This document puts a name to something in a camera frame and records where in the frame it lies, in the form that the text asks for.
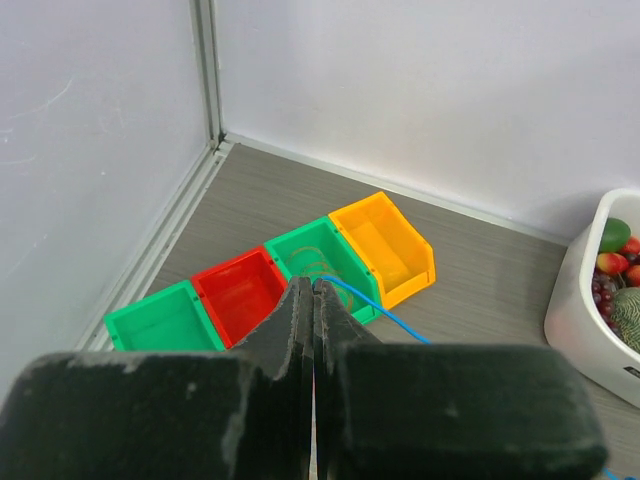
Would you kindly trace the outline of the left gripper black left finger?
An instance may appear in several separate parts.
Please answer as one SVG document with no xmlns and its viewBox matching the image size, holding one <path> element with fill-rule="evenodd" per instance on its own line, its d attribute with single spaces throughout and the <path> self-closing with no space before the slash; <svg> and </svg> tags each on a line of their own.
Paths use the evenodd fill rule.
<svg viewBox="0 0 640 480">
<path fill-rule="evenodd" d="M 59 352 L 17 377 L 1 410 L 5 479 L 305 479 L 313 293 L 221 352 Z"/>
</svg>

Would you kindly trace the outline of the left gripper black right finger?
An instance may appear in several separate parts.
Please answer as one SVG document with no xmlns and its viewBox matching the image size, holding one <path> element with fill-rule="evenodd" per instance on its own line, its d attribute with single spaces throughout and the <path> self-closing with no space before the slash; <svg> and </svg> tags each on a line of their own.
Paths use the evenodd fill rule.
<svg viewBox="0 0 640 480">
<path fill-rule="evenodd" d="M 609 453 L 579 374 L 531 345 L 384 343 L 314 293 L 322 479 L 591 479 Z"/>
</svg>

